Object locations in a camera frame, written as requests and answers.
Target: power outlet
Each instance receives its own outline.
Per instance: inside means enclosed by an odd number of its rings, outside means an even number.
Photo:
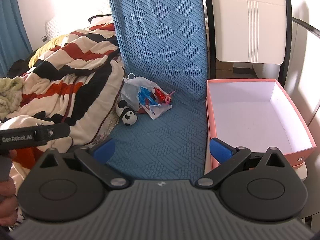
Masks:
[[[41,39],[42,39],[42,42],[46,42],[48,40],[47,36],[43,36]]]

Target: panda plush toy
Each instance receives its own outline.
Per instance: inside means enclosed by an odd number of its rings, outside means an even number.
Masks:
[[[121,100],[116,105],[116,113],[127,126],[133,125],[138,119],[134,111],[128,106],[128,103],[125,100]]]

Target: red candy wrapper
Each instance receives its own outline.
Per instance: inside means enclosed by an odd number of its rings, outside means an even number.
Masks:
[[[168,95],[166,95],[165,96],[165,103],[167,104],[167,105],[169,105],[170,103],[171,103],[171,95],[174,93],[175,91],[173,91],[173,92],[171,92],[170,94],[168,94]]]
[[[166,95],[162,93],[159,88],[153,88],[155,91],[152,90],[153,94],[155,95],[156,99],[159,101],[159,104],[164,103]]]

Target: yellow pillow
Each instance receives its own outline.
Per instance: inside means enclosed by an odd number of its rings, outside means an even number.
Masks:
[[[59,46],[62,43],[62,40],[64,39],[64,37],[66,37],[66,35],[61,35],[58,36],[54,39],[52,39],[51,41],[49,41],[48,43],[44,44],[41,48],[39,48],[36,51],[36,54],[30,59],[29,61],[29,68],[32,68],[33,65],[36,63],[36,61],[38,60],[38,58],[41,56],[41,54],[49,51],[50,49],[53,49],[55,46]]]

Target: white pillow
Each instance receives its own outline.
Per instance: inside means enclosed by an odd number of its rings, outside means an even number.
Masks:
[[[112,15],[95,17],[92,19],[90,27],[97,26],[100,24],[110,24],[113,23]]]

